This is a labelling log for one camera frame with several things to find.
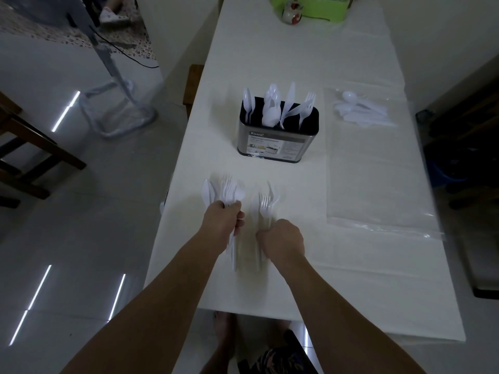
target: power cord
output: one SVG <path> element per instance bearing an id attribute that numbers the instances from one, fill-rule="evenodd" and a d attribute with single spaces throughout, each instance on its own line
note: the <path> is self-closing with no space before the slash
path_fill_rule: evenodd
<path id="1" fill-rule="evenodd" d="M 97 35 L 100 39 L 104 40 L 105 42 L 107 42 L 108 44 L 110 44 L 111 46 L 113 46 L 115 49 L 117 49 L 117 50 L 118 50 L 119 52 L 121 52 L 123 55 L 125 55 L 126 57 L 128 57 L 128 59 L 132 59 L 134 62 L 139 63 L 142 67 L 152 68 L 152 69 L 153 69 L 153 68 L 159 68 L 159 65 L 157 65 L 156 67 L 149 67 L 149 66 L 147 66 L 147 65 L 145 65 L 145 64 L 142 64 L 142 63 L 141 63 L 141 62 L 139 62 L 138 60 L 135 60 L 135 59 L 134 59 L 134 58 L 132 58 L 131 56 L 128 56 L 128 55 L 127 55 L 127 54 L 125 54 L 122 50 L 120 50 L 118 47 L 116 47 L 114 44 L 112 44 L 111 42 L 109 42 L 106 38 L 102 37 L 102 36 L 101 36 L 101 35 L 100 35 L 97 31 L 95 31 L 95 30 L 94 30 L 94 28 L 93 28 L 92 26 L 91 26 L 90 28 L 92 29 L 92 31 L 93 31 L 94 33 L 96 33 L 96 35 Z"/>

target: table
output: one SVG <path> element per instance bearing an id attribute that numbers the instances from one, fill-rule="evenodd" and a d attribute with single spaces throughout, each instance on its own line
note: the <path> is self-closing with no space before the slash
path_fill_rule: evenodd
<path id="1" fill-rule="evenodd" d="M 237 121 L 243 88 L 263 95 L 274 82 L 285 93 L 292 81 L 296 81 L 296 100 L 304 100 L 309 90 L 317 93 L 315 107 L 320 113 L 320 132 L 301 162 L 239 155 Z M 203 180 L 230 174 L 248 188 L 242 206 L 245 212 L 267 181 L 279 188 L 284 199 L 276 217 L 300 227 L 306 255 L 315 269 L 383 331 L 425 339 L 465 339 L 442 241 L 326 222 L 329 161 L 324 132 L 330 106 L 324 101 L 324 89 L 345 81 L 383 88 L 405 101 L 403 76 L 376 0 L 357 2 L 340 25 L 304 18 L 296 26 L 281 23 L 268 0 L 224 1 L 145 285 L 201 225 Z M 408 159 L 417 163 L 418 174 L 425 178 L 415 131 L 408 128 L 412 119 L 407 109 L 398 122 L 405 124 L 400 130 L 404 139 L 412 142 L 403 157 L 410 155 Z M 425 186 L 431 204 L 431 192 Z M 229 255 L 219 257 L 199 307 L 301 320 L 276 268 L 267 263 L 260 272 L 255 270 L 254 232 L 247 221 L 238 242 L 238 271 L 232 271 Z"/>

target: green container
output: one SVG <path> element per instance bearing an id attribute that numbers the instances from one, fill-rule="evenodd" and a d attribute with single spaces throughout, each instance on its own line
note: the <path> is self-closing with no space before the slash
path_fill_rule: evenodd
<path id="1" fill-rule="evenodd" d="M 271 0 L 274 9 L 280 13 L 284 5 L 290 0 Z M 303 5 L 302 16 L 311 18 L 323 18 L 331 22 L 341 22 L 345 19 L 349 0 L 298 0 Z"/>

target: hand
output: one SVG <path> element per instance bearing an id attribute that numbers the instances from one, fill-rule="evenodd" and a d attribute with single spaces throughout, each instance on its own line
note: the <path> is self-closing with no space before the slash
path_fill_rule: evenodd
<path id="1" fill-rule="evenodd" d="M 236 236 L 245 225 L 244 217 L 240 201 L 234 202 L 227 208 L 224 208 L 222 201 L 215 201 L 206 209 L 199 233 L 204 238 L 212 239 L 220 247 L 218 254 L 221 254 L 228 244 L 228 237 L 232 231 L 234 230 Z"/>
<path id="2" fill-rule="evenodd" d="M 276 266 L 292 255 L 305 255 L 300 229 L 286 219 L 279 219 L 270 230 L 258 231 L 257 240 Z"/>

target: sneaker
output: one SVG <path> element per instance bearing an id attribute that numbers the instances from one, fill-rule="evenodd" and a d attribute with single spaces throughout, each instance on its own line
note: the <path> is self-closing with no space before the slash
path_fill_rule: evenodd
<path id="1" fill-rule="evenodd" d="M 99 16 L 99 21 L 103 25 L 126 25 L 130 23 L 130 18 L 115 14 L 111 9 L 104 8 Z"/>

